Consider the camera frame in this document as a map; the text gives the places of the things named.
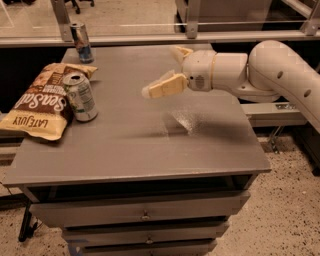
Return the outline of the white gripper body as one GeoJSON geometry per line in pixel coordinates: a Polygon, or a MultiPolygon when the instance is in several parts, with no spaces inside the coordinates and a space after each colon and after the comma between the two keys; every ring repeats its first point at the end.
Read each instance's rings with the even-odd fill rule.
{"type": "Polygon", "coordinates": [[[182,72],[188,79],[188,87],[193,91],[212,90],[211,69],[216,52],[198,50],[188,55],[182,63],[182,72]]]}

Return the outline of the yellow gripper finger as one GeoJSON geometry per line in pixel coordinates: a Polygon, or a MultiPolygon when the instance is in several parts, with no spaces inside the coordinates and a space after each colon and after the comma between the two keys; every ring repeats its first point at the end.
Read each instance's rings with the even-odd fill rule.
{"type": "Polygon", "coordinates": [[[168,71],[158,80],[142,89],[142,96],[147,99],[155,99],[182,93],[188,86],[188,80],[182,73],[174,70],[168,71]]]}
{"type": "Polygon", "coordinates": [[[181,46],[171,46],[170,52],[174,59],[181,64],[187,56],[193,53],[193,50],[181,46]]]}

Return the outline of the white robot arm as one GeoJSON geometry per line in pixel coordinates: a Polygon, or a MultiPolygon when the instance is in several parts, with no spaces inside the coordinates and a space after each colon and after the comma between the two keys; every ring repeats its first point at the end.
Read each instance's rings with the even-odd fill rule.
{"type": "Polygon", "coordinates": [[[259,103],[284,97],[320,130],[320,74],[284,43],[262,41],[248,54],[194,51],[180,46],[173,46],[171,53],[181,71],[171,70],[144,87],[143,97],[166,97],[187,88],[200,92],[224,90],[259,103]]]}

